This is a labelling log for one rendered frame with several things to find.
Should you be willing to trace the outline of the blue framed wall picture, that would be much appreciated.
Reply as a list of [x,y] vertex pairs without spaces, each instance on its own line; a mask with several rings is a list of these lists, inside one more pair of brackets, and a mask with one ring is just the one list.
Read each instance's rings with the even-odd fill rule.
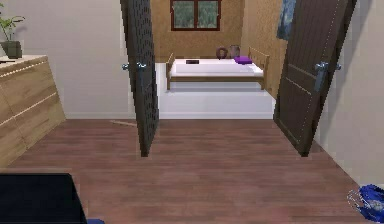
[[282,40],[289,40],[291,31],[293,15],[295,10],[296,0],[282,0],[278,28],[277,38]]

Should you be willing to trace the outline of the red framed window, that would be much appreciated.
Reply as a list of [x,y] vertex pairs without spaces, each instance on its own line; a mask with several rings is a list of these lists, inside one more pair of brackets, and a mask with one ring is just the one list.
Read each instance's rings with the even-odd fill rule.
[[170,0],[172,31],[219,31],[221,0]]

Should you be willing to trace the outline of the dark brown panelled room door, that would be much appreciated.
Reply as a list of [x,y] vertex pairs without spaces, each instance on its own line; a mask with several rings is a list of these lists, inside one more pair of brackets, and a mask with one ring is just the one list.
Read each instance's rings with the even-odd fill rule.
[[273,119],[306,157],[330,87],[314,91],[321,61],[335,72],[357,0],[297,0]]

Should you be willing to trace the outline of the dark brown perforated room door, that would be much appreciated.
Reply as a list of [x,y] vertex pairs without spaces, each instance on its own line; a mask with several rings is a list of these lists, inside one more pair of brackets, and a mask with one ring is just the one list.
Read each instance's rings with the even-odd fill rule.
[[120,0],[140,153],[148,157],[159,124],[150,0]]

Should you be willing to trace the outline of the black flat box furniture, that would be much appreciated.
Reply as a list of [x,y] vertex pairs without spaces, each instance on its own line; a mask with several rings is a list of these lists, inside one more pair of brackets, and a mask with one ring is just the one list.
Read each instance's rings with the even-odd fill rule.
[[1,173],[0,224],[87,224],[69,173]]

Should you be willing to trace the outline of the green plant in dark pot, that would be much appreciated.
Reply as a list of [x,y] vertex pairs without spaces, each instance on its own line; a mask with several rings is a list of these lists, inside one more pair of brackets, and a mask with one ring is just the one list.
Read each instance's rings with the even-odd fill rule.
[[23,22],[24,20],[25,17],[19,15],[3,19],[0,13],[0,30],[5,36],[5,40],[0,42],[0,46],[9,59],[19,59],[22,57],[21,43],[14,40],[12,36],[15,34],[14,30],[17,27],[17,23]]

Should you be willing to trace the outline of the wooden bed with white mattress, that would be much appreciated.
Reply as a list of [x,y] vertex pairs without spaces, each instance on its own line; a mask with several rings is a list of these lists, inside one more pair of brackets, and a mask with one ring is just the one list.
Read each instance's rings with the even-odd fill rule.
[[[256,82],[264,89],[270,56],[249,47],[247,57],[252,64],[237,64],[234,59],[179,59],[171,55],[166,62],[166,87],[170,90],[172,82]],[[186,60],[199,60],[199,64],[186,64]]]

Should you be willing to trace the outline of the light wood chest of drawers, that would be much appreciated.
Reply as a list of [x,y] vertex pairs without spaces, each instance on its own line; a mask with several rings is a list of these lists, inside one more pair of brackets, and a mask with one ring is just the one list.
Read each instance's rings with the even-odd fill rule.
[[46,55],[0,63],[0,169],[66,120]]

